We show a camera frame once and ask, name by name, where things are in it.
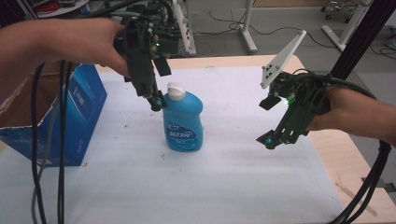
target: floor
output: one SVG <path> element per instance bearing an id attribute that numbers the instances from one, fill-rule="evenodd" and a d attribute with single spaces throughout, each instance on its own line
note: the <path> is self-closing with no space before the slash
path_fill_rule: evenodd
<path id="1" fill-rule="evenodd" d="M 211 10 L 193 12 L 196 57 L 217 57 L 248 55 L 247 45 L 237 30 L 219 35 L 203 33 L 219 33 L 234 27 L 230 21 L 239 21 L 244 11 L 234 10 Z M 256 54 L 278 54 L 294 36 L 297 31 L 290 28 L 306 30 L 321 45 L 315 43 L 308 35 L 297 48 L 295 55 L 299 57 L 305 68 L 312 71 L 331 71 L 339 58 L 341 51 L 337 49 L 329 37 L 321 30 L 322 25 L 329 25 L 338 34 L 343 33 L 347 24 L 347 14 L 343 11 L 332 14 L 330 21 L 325 20 L 325 13 L 320 12 L 320 7 L 295 7 L 295 8 L 253 8 L 250 18 L 250 33 L 258 48 Z M 384 41 L 390 38 L 391 28 L 385 26 L 375 41 L 373 49 L 367 49 L 359 63 L 354 68 L 354 74 L 380 101 L 396 105 L 396 61 L 384 55 L 377 55 L 383 49 Z M 184 47 L 180 46 L 179 57 L 188 57 Z M 350 136 L 355 145 L 361 151 L 363 157 L 372 165 L 377 156 L 378 141 L 370 138 Z M 389 155 L 389 161 L 382 174 L 385 183 L 396 185 L 396 151 L 393 149 Z M 389 196 L 396 203 L 396 192 Z"/>

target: white stand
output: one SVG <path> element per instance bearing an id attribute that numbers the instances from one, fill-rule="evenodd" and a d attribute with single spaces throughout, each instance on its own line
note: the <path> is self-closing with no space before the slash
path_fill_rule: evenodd
<path id="1" fill-rule="evenodd" d="M 338 37 L 328 25 L 322 26 L 322 30 L 329 36 L 332 42 L 334 42 L 334 44 L 341 51 L 344 51 L 349 37 L 352 35 L 353 31 L 359 25 L 361 19 L 366 14 L 369 8 L 369 4 L 370 4 L 370 0 L 361 0 L 355 12 L 353 13 L 353 16 L 350 19 L 346 29 L 344 30 L 344 32 L 341 34 L 340 37 Z"/>
<path id="2" fill-rule="evenodd" d="M 194 43 L 194 37 L 191 29 L 191 6 L 190 1 L 186 1 L 187 4 L 187 18 L 184 17 L 183 12 L 181 10 L 180 4 L 182 1 L 180 0 L 173 0 L 173 8 L 175 11 L 175 15 L 177 17 L 177 23 L 181 32 L 181 36 L 183 39 L 184 47 L 186 52 L 191 56 L 196 55 L 196 48 Z M 248 53 L 253 54 L 257 52 L 257 47 L 251 38 L 250 32 L 248 31 L 248 25 L 250 22 L 250 14 L 252 9 L 253 2 L 252 0 L 247 0 L 245 4 L 246 8 L 246 16 L 243 25 L 239 25 L 239 30 L 242 33 L 242 37 L 244 37 L 245 41 L 247 42 Z"/>

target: blue bottle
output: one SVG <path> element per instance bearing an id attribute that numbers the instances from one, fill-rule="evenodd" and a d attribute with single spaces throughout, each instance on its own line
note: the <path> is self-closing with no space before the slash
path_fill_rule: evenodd
<path id="1" fill-rule="evenodd" d="M 168 146 L 181 152 L 200 149 L 204 140 L 201 100 L 176 82 L 168 83 L 164 99 L 167 106 L 163 107 L 163 128 Z"/>

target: wire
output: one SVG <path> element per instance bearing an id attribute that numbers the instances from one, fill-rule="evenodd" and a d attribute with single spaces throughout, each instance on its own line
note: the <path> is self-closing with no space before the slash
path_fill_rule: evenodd
<path id="1" fill-rule="evenodd" d="M 64 224 L 64 138 L 67 111 L 67 91 L 71 74 L 71 63 L 67 65 L 66 77 L 64 78 L 65 61 L 61 61 L 61 72 L 59 80 L 59 104 L 60 104 L 60 164 L 58 179 L 58 223 Z"/>
<path id="2" fill-rule="evenodd" d="M 298 71 L 302 71 L 302 70 L 304 70 L 304 69 L 298 69 L 293 74 L 295 74 Z M 317 95 L 321 91 L 324 91 L 326 89 L 326 86 L 328 83 L 332 84 L 332 85 L 348 87 L 354 91 L 358 91 L 368 97 L 375 99 L 375 97 L 366 89 L 364 89 L 356 84 L 347 82 L 343 79 L 334 78 L 331 76 L 331 74 L 327 75 L 326 77 L 317 76 L 313 73 L 301 74 L 301 75 L 297 76 L 297 78 L 291 79 L 290 82 L 291 83 L 303 82 L 307 79 L 316 79 L 316 80 L 320 80 L 320 81 L 324 82 L 323 87 L 316 92 L 315 96 L 311 100 L 310 106 L 314 103 L 315 99 L 317 98 Z M 363 184 L 361 185 L 361 188 L 359 189 L 358 193 L 352 199 L 352 201 L 349 203 L 349 205 L 346 207 L 346 209 L 335 220 L 333 220 L 330 223 L 332 223 L 332 224 L 351 223 L 358 216 L 360 216 L 361 213 L 364 211 L 364 209 L 367 207 L 368 203 L 370 202 L 370 200 L 372 199 L 372 197 L 374 195 L 376 185 L 379 181 L 379 178 L 380 178 L 382 172 L 384 171 L 384 168 L 387 163 L 388 156 L 389 156 L 389 153 L 391 150 L 390 144 L 388 144 L 384 141 L 380 140 L 379 145 L 380 145 L 379 153 L 378 153 L 377 159 L 375 160 L 375 164 L 373 165 L 370 173 L 367 175 L 366 179 L 364 180 Z M 354 215 L 352 215 L 352 217 L 350 217 L 352 212 L 358 206 L 361 199 L 364 197 L 364 195 L 365 195 L 365 198 L 361 204 L 361 207 L 358 209 L 357 212 L 355 212 Z"/>
<path id="3" fill-rule="evenodd" d="M 228 21 L 228 20 L 221 20 L 221 19 L 218 19 L 218 18 L 213 17 L 213 16 L 212 16 L 212 13 L 211 13 L 210 11 L 209 11 L 209 16 L 210 16 L 213 20 L 215 20 L 215 21 Z M 239 22 L 237 23 L 238 25 L 239 25 L 239 24 L 244 24 L 243 22 L 241 22 L 242 18 L 241 18 L 241 19 L 239 20 Z M 278 32 L 278 31 L 280 31 L 280 30 L 297 30 L 297 31 L 302 31 L 302 30 L 303 30 L 303 29 L 295 28 L 295 27 L 281 27 L 281 28 L 278 28 L 278 29 L 276 29 L 276 30 L 270 32 L 270 33 L 263 33 L 263 32 L 258 31 L 256 28 L 254 28 L 251 24 L 249 25 L 249 27 L 251 27 L 251 28 L 252 28 L 257 34 L 259 34 L 259 35 L 272 35 L 272 34 Z M 223 33 L 227 33 L 227 32 L 233 31 L 233 30 L 235 30 L 235 29 L 236 29 L 236 26 L 235 26 L 234 28 L 231 28 L 231 27 L 230 27 L 230 30 L 222 31 L 222 32 L 218 32 L 218 33 L 198 33 L 198 34 L 203 34 L 203 35 L 220 35 L 220 34 L 223 34 Z M 327 46 L 327 45 L 320 44 L 311 34 L 309 34 L 308 32 L 307 32 L 306 34 L 307 34 L 316 44 L 318 44 L 318 45 L 320 45 L 320 46 L 322 46 L 322 47 L 324 47 L 324 48 L 336 49 L 336 46 Z"/>
<path id="4" fill-rule="evenodd" d="M 141 18 L 143 20 L 146 21 L 151 21 L 151 18 L 142 15 L 140 13 L 136 13 L 136 12 L 130 12 L 130 11 L 124 11 L 124 12 L 110 12 L 108 14 L 109 16 L 119 16 L 119 17 L 124 17 L 124 18 L 132 18 L 132 17 L 137 17 L 137 18 Z"/>
<path id="5" fill-rule="evenodd" d="M 59 8 L 60 8 L 59 3 L 57 1 L 51 0 L 36 6 L 35 12 L 38 14 L 49 14 L 58 10 Z"/>
<path id="6" fill-rule="evenodd" d="M 40 170 L 38 172 L 38 180 L 41 179 L 41 176 L 44 172 L 44 167 L 46 165 L 47 158 L 50 154 L 50 143 L 51 143 L 51 139 L 52 139 L 53 124 L 55 123 L 56 111 L 58 110 L 58 105 L 59 105 L 58 98 L 59 97 L 56 97 L 54 103 L 52 104 L 52 111 L 51 111 L 51 115 L 50 115 L 50 119 L 49 119 L 49 127 L 47 130 L 46 149 L 45 149 L 43 161 L 41 162 L 41 165 L 40 165 Z M 38 224 L 37 217 L 35 216 L 35 197 L 36 197 L 36 191 L 34 189 L 33 195 L 32 195 L 31 212 L 32 212 L 33 223 Z"/>
<path id="7" fill-rule="evenodd" d="M 37 174 L 37 117 L 36 117 L 36 94 L 37 94 L 37 86 L 38 86 L 38 80 L 41 75 L 41 71 L 43 70 L 44 64 L 40 64 L 37 69 L 35 70 L 35 75 L 33 77 L 32 81 L 32 89 L 31 89 L 31 119 L 32 119 L 32 174 L 33 174 L 33 180 L 35 182 L 35 191 L 36 191 L 36 197 L 37 197 L 37 204 L 38 204 L 38 210 L 40 213 L 40 219 L 43 224 L 47 223 L 46 220 L 46 215 L 44 211 L 44 205 L 43 205 L 43 198 L 42 198 L 42 193 L 41 193 L 41 187 L 40 187 L 40 181 L 38 179 L 38 174 Z"/>
<path id="8" fill-rule="evenodd" d="M 380 49 L 379 53 L 376 52 L 372 46 L 370 46 L 370 49 L 373 51 L 374 54 L 376 55 L 382 55 L 391 59 L 396 59 L 396 57 L 391 57 L 389 55 L 396 55 L 396 50 L 395 49 Z"/>

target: cardboard box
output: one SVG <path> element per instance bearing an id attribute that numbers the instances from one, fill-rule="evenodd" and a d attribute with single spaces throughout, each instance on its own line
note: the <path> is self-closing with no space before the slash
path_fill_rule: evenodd
<path id="1" fill-rule="evenodd" d="M 51 111 L 59 86 L 59 63 L 46 64 L 37 88 L 38 151 L 37 163 L 42 162 L 49 133 Z M 22 83 L 0 108 L 0 140 L 31 159 L 32 126 L 30 91 L 32 77 Z M 96 121 L 107 94 L 93 65 L 77 66 L 69 81 L 64 137 L 64 165 L 81 165 L 90 143 Z M 51 144 L 46 166 L 59 166 L 60 121 L 59 107 L 51 132 Z"/>

